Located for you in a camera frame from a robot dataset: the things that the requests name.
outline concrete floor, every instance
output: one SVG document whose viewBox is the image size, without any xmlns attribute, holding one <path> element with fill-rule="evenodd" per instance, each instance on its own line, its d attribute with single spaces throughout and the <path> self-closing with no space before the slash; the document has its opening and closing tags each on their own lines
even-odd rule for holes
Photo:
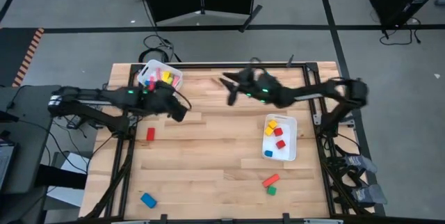
<svg viewBox="0 0 445 224">
<path fill-rule="evenodd" d="M 368 0 L 329 0 L 337 25 L 376 24 Z M 416 15 L 423 24 L 445 24 L 445 8 L 426 4 Z M 255 0 L 264 6 L 254 24 L 319 24 L 327 20 L 321 0 Z M 211 24 L 226 24 L 210 19 Z M 206 24 L 205 17 L 171 25 Z M 14 0 L 2 27 L 149 26 L 138 0 Z M 96 88 L 108 80 L 113 63 L 136 62 L 142 40 L 151 33 L 44 34 L 24 83 Z M 175 44 L 183 61 L 337 61 L 329 31 L 196 31 L 160 33 Z M 362 110 L 377 179 L 388 199 L 388 216 L 445 219 L 443 119 L 445 31 L 419 31 L 422 44 L 387 47 L 379 31 L 339 31 L 351 77 L 370 88 Z M 400 31 L 391 40 L 408 39 Z M 81 151 L 91 152 L 95 131 L 87 139 L 73 132 Z M 53 128 L 65 150 L 74 151 L 66 133 Z M 48 141 L 51 151 L 56 151 Z M 47 223 L 67 221 L 76 210 L 49 213 Z"/>
</svg>

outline wooden table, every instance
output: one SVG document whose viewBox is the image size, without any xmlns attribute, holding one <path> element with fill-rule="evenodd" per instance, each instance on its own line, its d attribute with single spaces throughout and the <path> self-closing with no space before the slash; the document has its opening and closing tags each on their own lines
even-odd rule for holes
<svg viewBox="0 0 445 224">
<path fill-rule="evenodd" d="M 127 85 L 130 66 L 113 66 L 112 88 Z M 335 62 L 319 62 L 318 68 L 321 81 L 339 76 Z M 282 218 L 286 212 L 291 218 L 329 216 L 308 102 L 276 109 L 239 95 L 236 104 L 228 106 L 228 92 L 218 80 L 227 70 L 182 71 L 184 85 L 180 91 L 193 110 L 183 122 L 160 115 L 146 117 L 138 124 L 126 220 L 159 219 L 161 214 L 168 214 L 169 219 Z M 301 69 L 268 71 L 284 86 L 305 85 Z M 337 104 L 331 99 L 326 103 L 329 111 Z M 111 107 L 104 110 L 120 114 Z M 264 120 L 269 113 L 298 121 L 295 161 L 261 158 Z M 145 140 L 148 127 L 156 128 L 155 141 Z M 355 139 L 351 128 L 340 126 L 339 132 Z M 108 130 L 100 130 L 95 147 L 110 135 Z M 354 143 L 342 137 L 335 138 L 335 143 L 347 152 L 358 152 Z M 116 141 L 111 140 L 92 158 L 79 216 L 91 211 L 108 187 L 115 147 Z M 277 194 L 271 196 L 261 182 L 275 173 L 281 180 L 274 184 Z M 149 209 L 140 200 L 144 192 L 158 201 L 155 208 Z M 120 189 L 115 194 L 114 214 L 119 199 Z"/>
</svg>

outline yellow block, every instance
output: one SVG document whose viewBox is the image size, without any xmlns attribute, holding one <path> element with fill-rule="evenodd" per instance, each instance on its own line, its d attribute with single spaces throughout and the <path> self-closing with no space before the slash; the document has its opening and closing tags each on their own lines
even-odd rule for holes
<svg viewBox="0 0 445 224">
<path fill-rule="evenodd" d="M 162 72 L 162 81 L 167 82 L 168 77 L 170 77 L 170 72 L 168 72 L 168 71 Z"/>
<path fill-rule="evenodd" d="M 274 121 L 274 120 L 271 120 L 271 121 L 269 122 L 269 127 L 270 127 L 271 129 L 276 128 L 276 127 L 277 127 L 277 122 Z"/>
<path fill-rule="evenodd" d="M 266 130 L 264 130 L 264 133 L 267 136 L 270 136 L 273 133 L 273 129 L 271 129 L 270 127 L 267 127 Z"/>
</svg>

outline blue block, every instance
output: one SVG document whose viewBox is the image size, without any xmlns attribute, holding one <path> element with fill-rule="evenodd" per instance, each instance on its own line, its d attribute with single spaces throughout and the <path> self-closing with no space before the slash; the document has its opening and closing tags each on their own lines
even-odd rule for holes
<svg viewBox="0 0 445 224">
<path fill-rule="evenodd" d="M 272 151 L 266 150 L 264 151 L 264 155 L 266 155 L 267 157 L 272 157 Z"/>
<path fill-rule="evenodd" d="M 156 206 L 156 203 L 158 203 L 155 199 L 153 199 L 152 196 L 150 196 L 148 193 L 144 193 L 142 197 L 140 198 L 149 208 L 153 208 Z"/>
</svg>

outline table frame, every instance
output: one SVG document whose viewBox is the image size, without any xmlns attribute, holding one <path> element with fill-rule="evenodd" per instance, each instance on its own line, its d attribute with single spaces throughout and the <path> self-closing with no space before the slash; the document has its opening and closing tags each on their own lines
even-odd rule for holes
<svg viewBox="0 0 445 224">
<path fill-rule="evenodd" d="M 208 68 L 244 68 L 248 63 L 169 63 L 170 66 L 178 69 L 208 69 Z M 308 86 L 311 84 L 311 78 L 309 74 L 313 75 L 313 79 L 315 81 L 315 84 L 321 83 L 320 74 L 318 72 L 318 64 L 313 63 L 290 63 L 288 66 L 288 63 L 252 63 L 253 67 L 263 67 L 263 68 L 300 68 L 303 72 L 303 78 L 305 80 L 305 85 Z M 128 86 L 132 86 L 134 83 L 134 78 L 138 71 L 140 71 L 144 67 L 144 64 L 132 64 L 130 68 L 130 74 L 129 74 L 129 80 L 128 80 Z M 309 102 L 309 109 L 311 111 L 312 115 L 317 114 L 316 107 L 315 107 L 315 101 L 318 100 L 320 103 L 320 110 L 321 113 L 327 113 L 327 106 L 326 101 L 324 97 L 320 97 L 317 99 L 310 99 Z M 356 123 L 356 134 L 359 140 L 359 144 L 362 146 L 363 153 L 365 156 L 370 157 L 369 155 L 369 149 L 366 142 L 366 137 L 364 135 L 363 125 L 361 119 L 357 119 L 360 117 L 360 113 L 353 112 L 355 115 L 355 120 L 359 120 L 359 124 Z M 128 115 L 128 111 L 123 111 L 124 115 Z M 331 219 L 340 219 L 345 220 L 347 223 L 375 223 L 378 221 L 379 223 L 418 223 L 421 221 L 422 223 L 438 223 L 438 221 L 434 220 L 420 220 L 420 219 L 413 219 L 413 218 L 394 218 L 394 217 L 386 217 L 385 213 L 383 211 L 382 205 L 377 204 L 375 206 L 375 212 L 377 215 L 354 215 L 350 214 L 348 209 L 342 208 L 342 213 L 338 214 L 335 211 L 334 207 L 334 199 L 332 195 L 331 190 L 331 182 L 332 184 L 336 186 L 343 187 L 340 181 L 333 178 L 333 176 L 330 176 L 330 170 L 327 168 L 326 162 L 324 160 L 326 159 L 327 155 L 325 153 L 325 150 L 322 146 L 322 138 L 318 135 L 317 132 L 317 125 L 314 122 L 314 117 L 312 117 L 312 124 L 314 126 L 314 132 L 316 135 L 316 145 L 318 150 L 318 157 L 320 159 L 321 163 L 321 170 L 322 170 L 322 177 L 323 177 L 323 184 L 325 188 L 325 194 L 327 198 L 327 206 L 329 209 L 329 214 Z M 127 193 L 129 190 L 129 179 L 130 179 L 130 173 L 131 173 L 131 161 L 133 159 L 133 153 L 134 153 L 134 146 L 136 139 L 133 136 L 129 140 L 129 146 L 127 149 L 127 156 L 125 158 L 124 165 L 128 165 L 129 168 L 127 168 L 122 175 L 122 169 L 119 170 L 120 161 L 122 158 L 122 150 L 124 142 L 123 138 L 118 139 L 118 144 L 115 150 L 115 158 L 113 161 L 113 170 L 111 175 L 111 181 L 115 180 L 118 177 L 121 177 L 123 179 L 122 183 L 122 193 L 120 196 L 120 203 L 119 203 L 119 211 L 117 216 L 111 216 L 112 212 L 112 206 L 113 206 L 113 194 L 112 197 L 110 197 L 110 200 L 107 203 L 106 211 L 104 214 L 104 218 L 96 218 L 96 219 L 90 219 L 90 220 L 84 220 L 86 222 L 93 221 L 93 223 L 111 223 L 116 221 L 123 221 L 124 220 L 124 214 L 125 214 L 125 207 L 127 204 Z M 332 138 L 329 138 L 327 140 L 330 143 L 330 149 L 329 149 L 329 155 L 336 156 L 336 151 L 334 149 L 334 140 Z M 372 175 L 371 178 L 373 181 L 375 181 L 375 175 Z M 167 223 L 167 214 L 162 214 L 160 216 L 159 220 L 149 220 L 150 223 Z M 314 221 L 315 219 L 303 219 L 303 218 L 290 218 L 288 213 L 283 213 L 283 218 L 276 218 L 276 219 L 211 219 L 211 220 L 168 220 L 169 223 L 308 223 L 308 220 Z"/>
</svg>

